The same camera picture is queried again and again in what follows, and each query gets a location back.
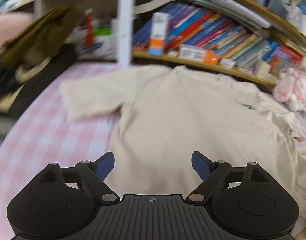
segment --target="shirt sleeve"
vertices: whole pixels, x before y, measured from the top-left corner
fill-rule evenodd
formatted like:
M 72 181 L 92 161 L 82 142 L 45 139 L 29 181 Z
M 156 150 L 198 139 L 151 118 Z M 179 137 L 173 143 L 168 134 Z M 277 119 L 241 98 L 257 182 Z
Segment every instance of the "shirt sleeve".
M 63 102 L 71 120 L 94 114 L 109 114 L 134 100 L 139 67 L 61 83 Z

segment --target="beige t-shirt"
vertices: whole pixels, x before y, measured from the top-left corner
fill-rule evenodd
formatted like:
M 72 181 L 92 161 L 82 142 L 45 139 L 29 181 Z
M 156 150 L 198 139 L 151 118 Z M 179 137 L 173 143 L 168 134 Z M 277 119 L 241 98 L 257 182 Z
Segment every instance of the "beige t-shirt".
M 297 201 L 306 218 L 306 161 L 294 113 L 254 84 L 224 75 L 149 65 L 62 84 L 70 119 L 121 109 L 109 151 L 115 166 L 105 183 L 118 195 L 182 194 L 201 179 L 194 151 L 245 167 L 257 162 Z

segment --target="pink toy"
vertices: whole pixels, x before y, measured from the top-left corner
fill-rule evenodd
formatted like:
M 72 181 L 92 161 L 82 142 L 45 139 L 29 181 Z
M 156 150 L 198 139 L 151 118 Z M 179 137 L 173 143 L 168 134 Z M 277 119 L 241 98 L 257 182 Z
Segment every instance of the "pink toy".
M 285 103 L 290 111 L 302 111 L 306 105 L 305 69 L 302 66 L 294 66 L 280 73 L 273 97 Z

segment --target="table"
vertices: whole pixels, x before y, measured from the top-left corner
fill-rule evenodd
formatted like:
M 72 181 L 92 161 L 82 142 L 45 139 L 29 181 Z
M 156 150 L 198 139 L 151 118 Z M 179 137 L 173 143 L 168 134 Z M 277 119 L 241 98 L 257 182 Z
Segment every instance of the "table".
M 118 69 L 120 65 L 111 63 L 74 64 L 43 91 L 7 135 L 0 147 L 0 240 L 14 236 L 6 217 L 12 198 L 48 163 L 73 167 L 102 156 L 119 118 L 111 114 L 68 123 L 60 83 Z

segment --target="metal screw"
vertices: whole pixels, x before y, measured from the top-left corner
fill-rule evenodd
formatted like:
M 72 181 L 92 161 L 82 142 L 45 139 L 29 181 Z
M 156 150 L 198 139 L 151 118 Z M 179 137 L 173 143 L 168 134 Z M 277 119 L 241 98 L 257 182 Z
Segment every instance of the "metal screw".
M 192 194 L 188 198 L 194 202 L 199 202 L 204 200 L 204 196 L 201 194 Z
M 114 194 L 105 194 L 102 196 L 102 200 L 106 202 L 111 202 L 117 199 L 117 196 Z

